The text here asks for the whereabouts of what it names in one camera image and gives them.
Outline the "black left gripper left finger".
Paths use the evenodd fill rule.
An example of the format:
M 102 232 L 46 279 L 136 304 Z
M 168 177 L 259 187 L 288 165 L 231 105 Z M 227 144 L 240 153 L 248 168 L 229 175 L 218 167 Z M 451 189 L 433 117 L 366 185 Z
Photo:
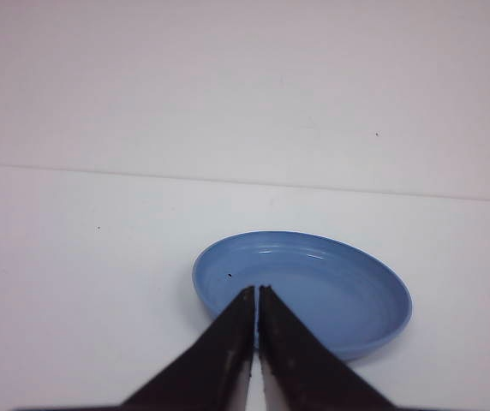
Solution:
M 128 410 L 244 410 L 254 357 L 254 287 L 240 291 L 197 341 L 126 399 Z

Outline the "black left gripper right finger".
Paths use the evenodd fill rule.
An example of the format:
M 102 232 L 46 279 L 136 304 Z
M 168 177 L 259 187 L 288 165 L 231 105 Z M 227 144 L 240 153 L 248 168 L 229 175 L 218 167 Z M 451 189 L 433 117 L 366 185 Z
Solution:
M 259 288 L 259 356 L 268 410 L 393 410 L 327 350 L 269 286 Z

